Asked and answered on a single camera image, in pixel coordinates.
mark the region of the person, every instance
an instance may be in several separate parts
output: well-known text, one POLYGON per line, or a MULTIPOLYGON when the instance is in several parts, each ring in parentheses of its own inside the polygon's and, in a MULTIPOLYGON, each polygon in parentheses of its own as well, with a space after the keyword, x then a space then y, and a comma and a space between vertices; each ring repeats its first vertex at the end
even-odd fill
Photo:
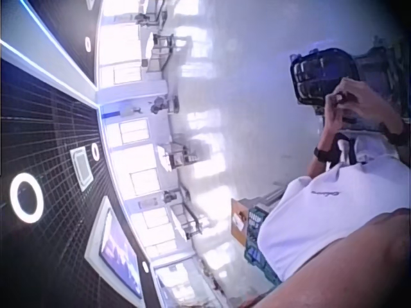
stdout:
POLYGON ((410 169, 387 142, 409 142, 409 125, 348 78, 326 96, 324 115, 308 176, 290 182, 259 231, 258 247, 283 283, 257 307, 377 307, 409 268, 410 169), (386 137, 359 135, 355 161, 326 171, 344 110, 381 123, 386 137))

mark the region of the plastic crate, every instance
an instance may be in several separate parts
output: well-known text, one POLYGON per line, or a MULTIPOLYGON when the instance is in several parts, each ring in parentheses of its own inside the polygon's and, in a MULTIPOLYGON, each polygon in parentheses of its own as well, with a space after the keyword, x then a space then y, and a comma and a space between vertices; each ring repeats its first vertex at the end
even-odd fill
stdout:
POLYGON ((248 239, 245 243, 244 258, 251 265, 257 266, 261 270, 263 270, 267 265, 267 262, 261 251, 258 249, 257 244, 248 239))
POLYGON ((280 278, 278 278, 277 274, 275 273, 275 271, 271 268, 271 266, 268 263, 265 264, 263 272, 264 272, 265 278, 267 278, 268 281, 273 283, 275 287, 281 284, 280 278))
POLYGON ((268 213, 259 207, 254 207, 249 210, 249 225, 247 227, 247 240, 257 243, 259 229, 263 224, 268 213))

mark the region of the blue light strip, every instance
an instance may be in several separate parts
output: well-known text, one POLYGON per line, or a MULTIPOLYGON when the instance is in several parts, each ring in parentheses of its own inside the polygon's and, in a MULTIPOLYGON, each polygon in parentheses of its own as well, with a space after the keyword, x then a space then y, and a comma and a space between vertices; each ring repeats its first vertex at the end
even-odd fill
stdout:
POLYGON ((66 53, 64 48, 56 41, 54 36, 52 36, 49 32, 49 30, 43 25, 43 23, 39 20, 39 18, 33 13, 31 8, 24 2, 24 0, 20 0, 21 4, 23 7, 27 10, 27 12, 30 14, 30 16, 33 18, 33 20, 39 25, 40 29, 44 32, 44 34, 50 39, 50 41, 56 46, 56 48, 61 52, 61 54, 64 56, 64 58, 67 59, 67 61, 82 75, 85 81, 93 87, 95 91, 98 90, 95 84, 91 82, 91 80, 84 74, 84 72, 77 66, 76 62, 66 53))
POLYGON ((84 101, 88 102, 88 104, 92 105, 95 109, 100 109, 100 106, 97 105, 95 102, 93 102, 91 99, 85 97, 83 94, 81 94, 80 92, 74 90, 72 87, 70 87, 68 84, 62 82, 61 80, 59 80, 57 77, 55 77, 54 75, 50 74, 49 72, 47 72, 45 69, 43 69, 41 66, 39 66, 38 64, 36 64, 35 62, 31 61, 28 57, 24 56, 20 51, 18 51, 17 49, 15 49, 14 47, 10 46, 9 44, 7 44, 5 41, 0 40, 0 44, 2 44, 5 48, 7 48, 8 50, 10 50, 11 52, 13 52, 14 54, 16 54, 17 56, 19 56, 20 58, 22 58, 24 61, 26 61, 27 63, 29 63, 32 67, 36 68, 37 70, 39 70, 40 72, 42 72, 43 74, 45 74, 47 77, 51 78, 52 80, 54 80, 55 82, 57 82, 59 85, 62 85, 63 87, 65 87, 67 90, 69 90, 70 92, 76 94, 78 97, 84 99, 84 101))

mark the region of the white floor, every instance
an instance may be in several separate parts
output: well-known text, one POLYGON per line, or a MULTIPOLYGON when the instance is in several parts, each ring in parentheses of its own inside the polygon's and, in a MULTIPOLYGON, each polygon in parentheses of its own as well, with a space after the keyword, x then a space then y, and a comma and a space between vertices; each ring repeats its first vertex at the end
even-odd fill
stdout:
POLYGON ((234 307, 270 284, 230 234, 230 199, 254 198, 303 175, 318 139, 312 108, 297 104, 290 55, 329 47, 361 54, 374 35, 396 38, 371 3, 170 1, 164 32, 184 37, 166 70, 181 105, 171 128, 202 159, 179 175, 209 221, 195 246, 234 307))

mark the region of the ceiling vent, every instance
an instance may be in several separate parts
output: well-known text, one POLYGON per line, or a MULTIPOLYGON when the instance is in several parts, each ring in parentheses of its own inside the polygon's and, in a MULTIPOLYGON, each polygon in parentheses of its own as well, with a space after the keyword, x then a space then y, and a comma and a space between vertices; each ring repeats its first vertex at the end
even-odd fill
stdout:
POLYGON ((82 146, 81 148, 71 150, 70 155, 73 161, 74 171, 76 171, 78 184, 80 185, 80 189, 84 191, 94 180, 85 147, 82 146))

